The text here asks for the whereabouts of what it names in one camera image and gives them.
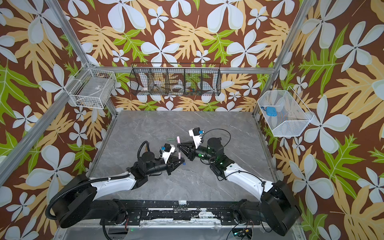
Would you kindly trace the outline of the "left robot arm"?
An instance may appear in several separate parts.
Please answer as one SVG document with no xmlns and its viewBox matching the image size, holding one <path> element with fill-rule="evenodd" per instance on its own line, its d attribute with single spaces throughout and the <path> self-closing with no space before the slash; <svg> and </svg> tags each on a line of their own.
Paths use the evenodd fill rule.
<svg viewBox="0 0 384 240">
<path fill-rule="evenodd" d="M 61 228 L 69 228 L 82 220 L 101 219 L 122 224 L 127 221 L 128 210 L 122 201 L 101 198 L 120 191 L 131 191 L 144 185 L 149 177 L 162 172 L 170 175 L 185 162 L 182 157 L 170 155 L 167 161 L 145 152 L 134 165 L 120 175 L 104 178 L 76 177 L 58 192 L 48 203 L 45 215 L 59 222 Z"/>
</svg>

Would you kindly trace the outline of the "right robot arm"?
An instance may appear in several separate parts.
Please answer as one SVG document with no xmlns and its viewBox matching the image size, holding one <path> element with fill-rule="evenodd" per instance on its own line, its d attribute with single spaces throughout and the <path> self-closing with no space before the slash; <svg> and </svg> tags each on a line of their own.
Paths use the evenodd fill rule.
<svg viewBox="0 0 384 240">
<path fill-rule="evenodd" d="M 232 206 L 236 223 L 267 224 L 273 232 L 285 236 L 301 216 L 299 203 L 284 182 L 267 181 L 244 170 L 225 155 L 221 138 L 210 138 L 205 147 L 194 141 L 178 143 L 177 147 L 191 161 L 206 160 L 221 181 L 232 182 L 257 199 L 243 199 Z"/>
</svg>

